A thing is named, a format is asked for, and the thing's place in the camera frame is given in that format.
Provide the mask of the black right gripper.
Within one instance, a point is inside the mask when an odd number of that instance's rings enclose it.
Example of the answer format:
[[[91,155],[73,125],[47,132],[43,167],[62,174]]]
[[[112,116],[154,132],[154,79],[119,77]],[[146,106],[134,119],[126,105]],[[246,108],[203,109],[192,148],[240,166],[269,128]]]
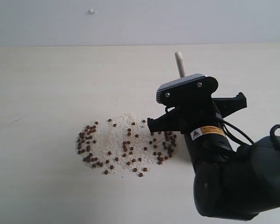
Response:
[[[246,97],[202,98],[179,105],[157,119],[148,118],[150,132],[183,134],[192,163],[220,163],[235,152],[223,131],[223,119],[247,107]]]

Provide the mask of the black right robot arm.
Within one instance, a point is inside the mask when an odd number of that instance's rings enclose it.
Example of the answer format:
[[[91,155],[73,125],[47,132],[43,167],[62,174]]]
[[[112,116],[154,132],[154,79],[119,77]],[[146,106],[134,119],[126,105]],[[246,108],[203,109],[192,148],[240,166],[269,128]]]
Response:
[[[280,136],[244,143],[233,136],[225,117],[247,106],[243,93],[233,98],[190,100],[157,119],[151,132],[180,132],[195,172],[194,201],[205,217],[249,221],[280,207]]]

